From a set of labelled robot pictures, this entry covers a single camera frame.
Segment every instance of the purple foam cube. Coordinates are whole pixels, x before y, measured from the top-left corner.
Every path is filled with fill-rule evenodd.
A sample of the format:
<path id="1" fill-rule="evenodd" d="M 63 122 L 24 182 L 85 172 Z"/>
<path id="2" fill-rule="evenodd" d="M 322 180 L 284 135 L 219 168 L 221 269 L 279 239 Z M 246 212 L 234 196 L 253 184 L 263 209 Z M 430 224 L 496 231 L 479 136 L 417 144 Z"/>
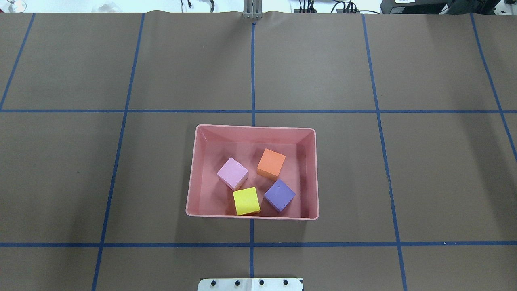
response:
<path id="1" fill-rule="evenodd" d="M 233 191 L 236 191 L 248 178 L 248 170 L 233 158 L 229 158 L 217 172 L 217 176 Z"/>
<path id="2" fill-rule="evenodd" d="M 278 212 L 281 212 L 287 204 L 293 200 L 295 195 L 291 188 L 285 185 L 282 180 L 278 179 L 266 192 L 264 198 L 266 198 Z"/>

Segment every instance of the yellow foam cube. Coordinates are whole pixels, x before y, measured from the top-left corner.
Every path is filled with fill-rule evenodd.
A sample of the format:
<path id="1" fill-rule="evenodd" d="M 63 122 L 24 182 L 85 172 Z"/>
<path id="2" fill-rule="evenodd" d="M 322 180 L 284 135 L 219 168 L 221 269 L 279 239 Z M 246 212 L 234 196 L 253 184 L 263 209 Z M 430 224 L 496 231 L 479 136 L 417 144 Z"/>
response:
<path id="1" fill-rule="evenodd" d="M 255 187 L 233 192 L 237 215 L 254 214 L 260 212 L 259 198 Z"/>

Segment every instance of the orange foam cube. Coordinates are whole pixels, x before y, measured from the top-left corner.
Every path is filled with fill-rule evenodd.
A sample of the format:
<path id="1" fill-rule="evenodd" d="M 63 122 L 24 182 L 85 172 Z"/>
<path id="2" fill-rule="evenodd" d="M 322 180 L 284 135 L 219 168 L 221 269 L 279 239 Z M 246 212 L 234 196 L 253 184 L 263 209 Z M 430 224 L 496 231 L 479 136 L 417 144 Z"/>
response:
<path id="1" fill-rule="evenodd" d="M 285 156 L 269 149 L 264 150 L 262 158 L 258 163 L 257 174 L 273 181 L 278 179 L 280 170 L 284 164 Z"/>

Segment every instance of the metal stand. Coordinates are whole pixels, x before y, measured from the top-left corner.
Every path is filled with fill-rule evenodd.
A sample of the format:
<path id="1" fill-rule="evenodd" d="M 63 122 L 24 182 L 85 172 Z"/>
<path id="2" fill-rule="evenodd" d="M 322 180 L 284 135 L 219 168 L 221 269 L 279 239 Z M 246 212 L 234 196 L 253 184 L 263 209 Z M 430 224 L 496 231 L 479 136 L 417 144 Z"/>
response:
<path id="1" fill-rule="evenodd" d="M 244 0 L 244 18 L 262 18 L 262 0 Z"/>

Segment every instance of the pink foam cube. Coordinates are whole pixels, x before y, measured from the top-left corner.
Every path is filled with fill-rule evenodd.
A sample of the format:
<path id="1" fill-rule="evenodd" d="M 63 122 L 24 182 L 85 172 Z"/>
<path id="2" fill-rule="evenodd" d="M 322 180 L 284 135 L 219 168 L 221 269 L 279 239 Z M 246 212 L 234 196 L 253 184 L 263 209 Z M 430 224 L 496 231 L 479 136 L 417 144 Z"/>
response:
<path id="1" fill-rule="evenodd" d="M 248 170 L 233 158 L 229 158 L 217 172 L 217 176 L 233 191 L 236 191 L 248 178 Z"/>

